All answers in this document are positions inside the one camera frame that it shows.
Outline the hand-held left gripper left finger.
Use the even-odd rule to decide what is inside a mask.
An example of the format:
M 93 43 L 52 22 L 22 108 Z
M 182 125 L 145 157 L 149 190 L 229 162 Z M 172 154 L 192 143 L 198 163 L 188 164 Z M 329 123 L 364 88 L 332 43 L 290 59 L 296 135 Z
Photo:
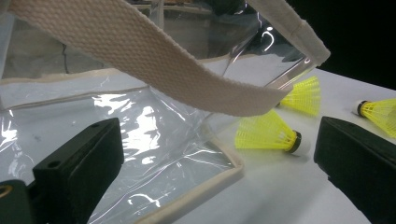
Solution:
M 39 224 L 87 224 L 124 156 L 117 118 L 96 122 L 33 168 Z

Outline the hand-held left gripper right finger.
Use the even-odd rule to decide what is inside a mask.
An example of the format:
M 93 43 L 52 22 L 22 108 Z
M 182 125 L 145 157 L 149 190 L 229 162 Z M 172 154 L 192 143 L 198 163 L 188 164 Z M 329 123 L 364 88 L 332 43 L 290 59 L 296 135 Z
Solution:
M 324 117 L 314 162 L 372 224 L 396 224 L 396 145 L 354 123 Z

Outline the yellow shuttlecock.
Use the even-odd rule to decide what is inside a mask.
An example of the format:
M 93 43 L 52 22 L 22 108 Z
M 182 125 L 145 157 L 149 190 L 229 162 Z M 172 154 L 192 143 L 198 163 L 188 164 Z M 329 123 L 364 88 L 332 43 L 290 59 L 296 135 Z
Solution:
M 358 100 L 352 112 L 370 120 L 391 138 L 396 138 L 396 98 L 381 101 Z
M 306 155 L 310 141 L 293 130 L 274 110 L 261 116 L 241 118 L 235 133 L 238 149 L 278 149 L 294 156 Z
M 277 106 L 315 117 L 319 113 L 320 103 L 319 80 L 317 77 L 309 77 L 294 84 L 292 91 Z

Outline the clear bag with beige trim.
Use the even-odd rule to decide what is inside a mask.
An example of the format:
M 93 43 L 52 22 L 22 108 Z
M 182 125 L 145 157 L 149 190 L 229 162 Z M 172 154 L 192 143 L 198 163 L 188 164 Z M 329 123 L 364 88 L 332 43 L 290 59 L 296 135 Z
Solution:
M 218 137 L 330 52 L 287 0 L 0 0 L 0 224 L 39 224 L 33 168 L 117 118 L 87 224 L 167 224 L 237 181 Z

